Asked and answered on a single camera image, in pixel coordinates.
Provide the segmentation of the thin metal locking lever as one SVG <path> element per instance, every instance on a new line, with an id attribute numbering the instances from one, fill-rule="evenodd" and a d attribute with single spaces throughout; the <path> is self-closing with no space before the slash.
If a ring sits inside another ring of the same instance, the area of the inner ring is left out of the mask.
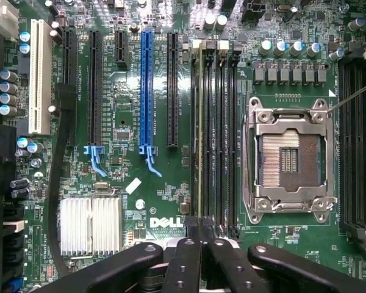
<path id="1" fill-rule="evenodd" d="M 358 91 L 356 91 L 355 93 L 353 93 L 352 95 L 350 95 L 349 97 L 345 98 L 343 101 L 339 102 L 338 104 L 336 104 L 335 106 L 331 107 L 330 109 L 328 109 L 326 111 L 327 114 L 333 113 L 335 110 L 337 110 L 338 108 L 340 108 L 341 106 L 343 106 L 344 104 L 348 103 L 349 101 L 351 101 L 352 99 L 354 99 L 355 97 L 359 96 L 360 94 L 363 94 L 364 92 L 366 92 L 366 86 L 359 89 Z"/>

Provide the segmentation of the short black expansion slot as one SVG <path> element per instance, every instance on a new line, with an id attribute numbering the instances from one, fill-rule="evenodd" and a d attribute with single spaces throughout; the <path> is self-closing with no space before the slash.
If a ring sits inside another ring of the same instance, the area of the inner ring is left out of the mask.
<path id="1" fill-rule="evenodd" d="M 129 45 L 127 32 L 124 30 L 115 31 L 115 63 L 121 70 L 129 67 Z"/>

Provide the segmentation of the black expansion slot blue clip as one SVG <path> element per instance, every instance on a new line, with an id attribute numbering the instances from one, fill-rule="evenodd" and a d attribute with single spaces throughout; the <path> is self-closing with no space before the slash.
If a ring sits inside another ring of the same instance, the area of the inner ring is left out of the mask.
<path id="1" fill-rule="evenodd" d="M 102 145 L 102 77 L 103 37 L 100 31 L 88 33 L 88 104 L 87 104 L 87 145 L 84 153 L 90 156 L 92 169 L 102 177 L 107 172 L 101 167 Z"/>

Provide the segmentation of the silver finned heatsink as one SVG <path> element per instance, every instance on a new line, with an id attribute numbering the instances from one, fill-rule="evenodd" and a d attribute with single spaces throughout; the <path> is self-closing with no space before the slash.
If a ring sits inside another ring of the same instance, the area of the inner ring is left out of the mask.
<path id="1" fill-rule="evenodd" d="M 120 198 L 66 198 L 60 202 L 62 256 L 107 255 L 123 246 Z"/>

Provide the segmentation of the long black expansion slot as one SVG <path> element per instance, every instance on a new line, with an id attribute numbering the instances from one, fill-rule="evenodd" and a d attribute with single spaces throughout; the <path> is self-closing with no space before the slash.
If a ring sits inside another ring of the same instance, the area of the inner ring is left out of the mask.
<path id="1" fill-rule="evenodd" d="M 178 146 L 179 97 L 178 97 L 179 45 L 178 33 L 167 33 L 167 147 Z"/>
<path id="2" fill-rule="evenodd" d="M 77 33 L 72 27 L 67 27 L 62 35 L 62 77 L 63 83 L 74 87 L 77 93 Z M 67 145 L 76 146 L 77 99 L 75 99 L 74 118 L 70 126 Z"/>

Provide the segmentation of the green motherboard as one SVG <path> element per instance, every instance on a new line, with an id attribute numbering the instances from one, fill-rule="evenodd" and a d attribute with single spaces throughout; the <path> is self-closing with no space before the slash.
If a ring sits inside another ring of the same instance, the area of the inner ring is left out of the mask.
<path id="1" fill-rule="evenodd" d="M 192 46 L 196 39 L 229 42 L 225 64 L 225 133 L 229 209 L 228 63 L 234 42 L 242 44 L 236 72 L 238 239 L 220 237 L 217 223 L 217 47 L 212 65 L 211 213 L 199 219 L 202 243 L 199 293 L 231 293 L 212 276 L 203 218 L 213 220 L 216 238 L 246 253 L 269 244 L 366 281 L 366 92 L 363 143 L 364 219 L 357 238 L 352 224 L 353 171 L 351 101 L 346 103 L 348 233 L 340 229 L 339 113 L 334 125 L 334 192 L 337 203 L 324 224 L 312 214 L 265 214 L 253 225 L 243 202 L 242 136 L 246 105 L 256 96 L 265 107 L 309 108 L 317 98 L 328 109 L 339 103 L 338 62 L 345 59 L 347 97 L 356 92 L 353 72 L 366 86 L 366 0 L 9 0 L 19 10 L 18 40 L 0 34 L 0 124 L 16 129 L 16 176 L 10 193 L 0 193 L 0 293 L 31 293 L 142 242 L 163 244 L 185 237 L 184 221 L 196 217 L 192 203 Z M 43 19 L 52 40 L 50 135 L 28 133 L 31 20 Z M 62 35 L 77 33 L 77 93 L 63 83 Z M 102 130 L 104 154 L 97 174 L 84 153 L 87 145 L 88 33 L 103 37 Z M 115 31 L 127 32 L 129 67 L 115 63 Z M 154 167 L 139 154 L 140 36 L 154 34 Z M 167 147 L 167 33 L 178 33 L 178 146 Z M 67 145 L 77 99 L 76 146 Z M 107 255 L 62 256 L 60 202 L 66 198 L 120 198 L 120 251 Z"/>

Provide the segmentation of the black power connector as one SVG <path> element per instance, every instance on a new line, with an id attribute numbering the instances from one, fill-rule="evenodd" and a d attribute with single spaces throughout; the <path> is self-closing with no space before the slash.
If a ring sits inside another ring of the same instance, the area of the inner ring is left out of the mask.
<path id="1" fill-rule="evenodd" d="M 10 193 L 10 182 L 16 176 L 16 129 L 0 124 L 0 193 Z"/>

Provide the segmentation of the metal CPU socket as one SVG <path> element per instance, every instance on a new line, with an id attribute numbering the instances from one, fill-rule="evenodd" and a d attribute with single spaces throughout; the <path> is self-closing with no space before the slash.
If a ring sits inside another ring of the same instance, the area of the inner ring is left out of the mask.
<path id="1" fill-rule="evenodd" d="M 312 214 L 324 224 L 337 203 L 327 102 L 317 98 L 309 108 L 275 108 L 254 96 L 243 130 L 243 202 L 251 224 L 281 213 Z"/>

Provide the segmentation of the white expansion slot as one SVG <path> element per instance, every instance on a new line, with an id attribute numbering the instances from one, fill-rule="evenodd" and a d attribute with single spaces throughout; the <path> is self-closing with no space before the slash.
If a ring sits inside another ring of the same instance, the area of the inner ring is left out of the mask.
<path id="1" fill-rule="evenodd" d="M 50 26 L 43 19 L 30 21 L 29 134 L 48 136 L 51 133 L 48 111 L 52 91 L 50 31 Z"/>

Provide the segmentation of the white power connector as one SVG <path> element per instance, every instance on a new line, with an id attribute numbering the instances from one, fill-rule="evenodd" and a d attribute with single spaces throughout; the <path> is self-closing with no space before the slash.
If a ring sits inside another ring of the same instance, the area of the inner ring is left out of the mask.
<path id="1" fill-rule="evenodd" d="M 18 40 L 19 10 L 9 0 L 0 0 L 0 34 Z"/>

